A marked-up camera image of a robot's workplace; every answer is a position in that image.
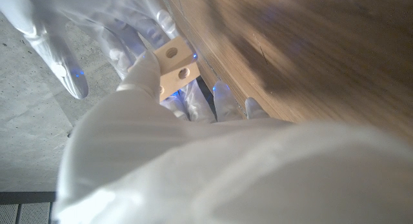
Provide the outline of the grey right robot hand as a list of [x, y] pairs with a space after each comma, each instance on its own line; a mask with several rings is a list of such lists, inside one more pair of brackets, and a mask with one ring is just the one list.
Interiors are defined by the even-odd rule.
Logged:
[[1, 0], [1, 13], [20, 31], [76, 99], [88, 95], [83, 69], [68, 45], [71, 22], [98, 42], [120, 78], [146, 51], [180, 36], [163, 0]]

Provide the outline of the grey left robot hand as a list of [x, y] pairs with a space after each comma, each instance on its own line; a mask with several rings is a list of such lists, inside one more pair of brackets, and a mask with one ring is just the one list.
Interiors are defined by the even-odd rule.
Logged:
[[74, 128], [52, 216], [60, 223], [411, 223], [412, 147], [384, 131], [268, 117], [215, 89], [217, 123], [159, 103], [159, 63], [141, 54]]

